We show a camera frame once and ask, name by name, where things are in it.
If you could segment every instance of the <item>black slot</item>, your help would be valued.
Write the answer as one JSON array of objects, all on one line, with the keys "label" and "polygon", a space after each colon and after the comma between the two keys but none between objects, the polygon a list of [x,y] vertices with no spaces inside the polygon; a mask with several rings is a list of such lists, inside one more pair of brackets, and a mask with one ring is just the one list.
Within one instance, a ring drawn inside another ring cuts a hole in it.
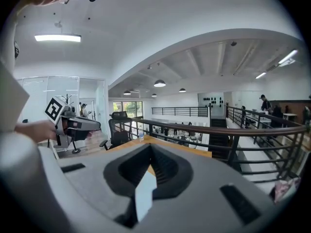
[{"label": "black slot", "polygon": [[83,165],[82,163],[78,163],[78,164],[73,164],[70,166],[61,167],[61,169],[62,169],[63,173],[68,173],[68,172],[72,172],[72,171],[75,171],[78,169],[82,169],[84,167],[86,167],[86,166]]},{"label": "black slot", "polygon": [[259,211],[234,185],[224,185],[220,190],[244,224],[260,216]]}]

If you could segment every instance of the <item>curved ceiling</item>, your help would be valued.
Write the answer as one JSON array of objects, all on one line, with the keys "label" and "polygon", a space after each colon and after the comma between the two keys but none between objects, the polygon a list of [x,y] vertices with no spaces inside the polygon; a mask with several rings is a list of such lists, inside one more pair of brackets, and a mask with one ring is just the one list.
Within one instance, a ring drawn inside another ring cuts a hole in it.
[{"label": "curved ceiling", "polygon": [[[228,29],[243,31],[211,34]],[[66,69],[66,75],[107,79],[112,88],[174,53],[232,38],[261,38],[246,29],[301,38],[276,0],[71,0],[67,5],[31,6],[18,18],[16,70],[19,76],[23,69],[33,76],[48,63],[39,74],[62,75]],[[34,35],[39,33],[80,34],[82,42],[38,43]],[[79,65],[68,67],[69,62]]]},{"label": "curved ceiling", "polygon": [[[297,49],[298,54],[291,68],[308,65],[308,51],[299,40],[275,32],[251,31],[262,39],[231,39],[177,52],[124,79],[109,90],[109,97],[150,98],[152,93],[176,94],[180,88],[196,93],[262,90],[265,77],[255,78],[292,49]],[[158,79],[164,80],[166,86],[154,87]],[[123,96],[124,90],[134,92],[131,96]]]}]

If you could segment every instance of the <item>desk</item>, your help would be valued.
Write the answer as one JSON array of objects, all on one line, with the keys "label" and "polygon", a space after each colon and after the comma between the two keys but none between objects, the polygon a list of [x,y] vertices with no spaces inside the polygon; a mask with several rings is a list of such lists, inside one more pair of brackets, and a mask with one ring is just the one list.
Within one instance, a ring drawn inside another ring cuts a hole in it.
[{"label": "desk", "polygon": [[[161,145],[168,146],[168,147],[171,147],[171,148],[175,148],[175,149],[179,149],[179,150],[183,150],[183,151],[188,151],[188,152],[191,152],[191,153],[194,153],[194,154],[197,154],[197,155],[201,155],[201,156],[204,156],[204,157],[210,157],[210,158],[212,157],[212,152],[204,151],[204,150],[191,149],[191,148],[179,145],[179,144],[170,143],[170,142],[167,142],[167,141],[163,141],[163,140],[154,138],[154,137],[149,136],[147,134],[144,136],[144,140],[143,141],[140,141],[139,139],[135,139],[135,140],[129,141],[127,143],[124,143],[124,144],[122,144],[120,146],[117,146],[117,147],[115,147],[113,149],[110,149],[108,151],[118,151],[118,150],[122,150],[124,148],[128,148],[128,147],[134,146],[136,144],[145,144],[145,143],[161,144]],[[151,174],[155,175],[155,172],[154,172],[154,170],[152,169],[151,166],[149,166],[148,172],[150,172]]]}]

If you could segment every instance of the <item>black office chair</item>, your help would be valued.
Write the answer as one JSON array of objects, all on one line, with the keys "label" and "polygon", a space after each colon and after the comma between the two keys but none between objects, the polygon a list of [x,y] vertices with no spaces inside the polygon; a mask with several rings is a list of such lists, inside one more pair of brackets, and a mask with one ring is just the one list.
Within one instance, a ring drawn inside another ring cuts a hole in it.
[{"label": "black office chair", "polygon": [[[108,123],[111,132],[111,146],[109,149],[132,140],[132,119],[127,117],[126,111],[112,113]],[[107,140],[103,141],[99,146],[108,150],[106,143]]]}]

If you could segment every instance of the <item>fluorescent light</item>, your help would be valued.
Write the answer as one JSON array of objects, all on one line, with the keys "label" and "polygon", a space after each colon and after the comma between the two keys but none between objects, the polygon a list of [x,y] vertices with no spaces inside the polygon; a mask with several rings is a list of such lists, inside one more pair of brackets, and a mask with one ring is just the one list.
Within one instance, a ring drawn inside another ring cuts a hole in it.
[{"label": "fluorescent light", "polygon": [[285,58],[281,59],[278,63],[279,64],[283,64],[285,61],[289,60],[290,58],[292,58],[296,53],[298,53],[298,50],[294,49],[293,51],[291,51]]},{"label": "fluorescent light", "polygon": [[256,77],[256,79],[261,78],[262,76],[266,75],[266,72],[263,72],[262,74],[260,74],[259,76]]},{"label": "fluorescent light", "polygon": [[81,36],[76,34],[36,34],[37,41],[74,41],[81,42]]}]

